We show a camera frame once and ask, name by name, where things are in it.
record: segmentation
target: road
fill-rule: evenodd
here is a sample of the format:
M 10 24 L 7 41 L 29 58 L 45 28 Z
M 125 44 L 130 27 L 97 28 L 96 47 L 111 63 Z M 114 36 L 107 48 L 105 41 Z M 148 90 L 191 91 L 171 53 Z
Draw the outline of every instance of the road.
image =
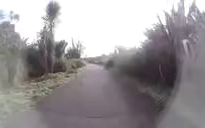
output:
M 14 115 L 6 128 L 154 128 L 151 100 L 131 82 L 97 65 L 42 99 L 36 111 Z

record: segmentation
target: sky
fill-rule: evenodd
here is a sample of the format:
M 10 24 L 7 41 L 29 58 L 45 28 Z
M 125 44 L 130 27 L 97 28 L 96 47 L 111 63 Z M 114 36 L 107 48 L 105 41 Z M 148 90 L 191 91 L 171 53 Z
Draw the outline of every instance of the sky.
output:
M 33 42 L 43 26 L 41 17 L 50 0 L 0 0 L 0 9 L 20 15 L 16 31 Z M 137 47 L 157 14 L 178 0 L 57 0 L 61 6 L 55 40 L 82 41 L 84 56 L 109 54 L 115 46 Z M 205 0 L 197 0 L 205 10 Z

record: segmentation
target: tree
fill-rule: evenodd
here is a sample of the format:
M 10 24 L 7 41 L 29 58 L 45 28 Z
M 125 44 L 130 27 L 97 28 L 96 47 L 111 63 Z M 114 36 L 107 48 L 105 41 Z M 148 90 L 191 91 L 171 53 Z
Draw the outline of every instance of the tree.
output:
M 55 56 L 56 58 L 60 59 L 63 57 L 65 53 L 65 48 L 68 43 L 65 40 L 61 40 L 55 44 Z
M 83 45 L 80 41 L 78 41 L 77 43 L 75 43 L 72 40 L 72 46 L 70 48 L 68 48 L 66 56 L 67 58 L 71 59 L 71 58 L 80 58 L 83 52 Z
M 53 72 L 54 68 L 54 28 L 59 14 L 60 5 L 55 1 L 50 1 L 46 7 L 46 15 L 43 17 L 43 20 L 45 22 L 45 28 L 48 31 L 48 33 L 45 33 L 46 35 L 44 35 L 44 41 L 46 42 L 47 66 L 49 72 Z

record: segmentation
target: palm tree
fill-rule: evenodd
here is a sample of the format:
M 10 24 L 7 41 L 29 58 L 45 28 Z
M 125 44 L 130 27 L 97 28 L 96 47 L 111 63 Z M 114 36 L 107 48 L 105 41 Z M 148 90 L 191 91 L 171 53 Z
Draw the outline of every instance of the palm tree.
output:
M 47 63 L 49 72 L 53 72 L 54 67 L 54 28 L 60 14 L 60 5 L 55 1 L 50 1 L 46 7 L 46 15 L 43 17 L 45 26 L 49 35 L 44 39 L 46 41 Z

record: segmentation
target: bush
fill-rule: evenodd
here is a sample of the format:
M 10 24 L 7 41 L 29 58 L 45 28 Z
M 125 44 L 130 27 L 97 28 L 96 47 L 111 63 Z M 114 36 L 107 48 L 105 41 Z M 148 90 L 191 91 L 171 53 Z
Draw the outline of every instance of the bush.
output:
M 65 72 L 66 71 L 66 64 L 64 60 L 57 59 L 54 64 L 54 73 L 56 72 Z
M 45 73 L 44 66 L 42 65 L 43 62 L 41 61 L 42 58 L 37 48 L 28 46 L 24 50 L 24 58 L 29 77 L 39 77 Z
M 76 68 L 81 68 L 83 66 L 85 66 L 85 64 L 83 63 L 82 60 L 75 60 L 75 65 L 76 65 Z
M 105 64 L 105 68 L 106 68 L 106 69 L 109 69 L 109 68 L 112 68 L 112 67 L 114 67 L 114 60 L 109 59 L 109 60 L 107 61 L 107 63 Z

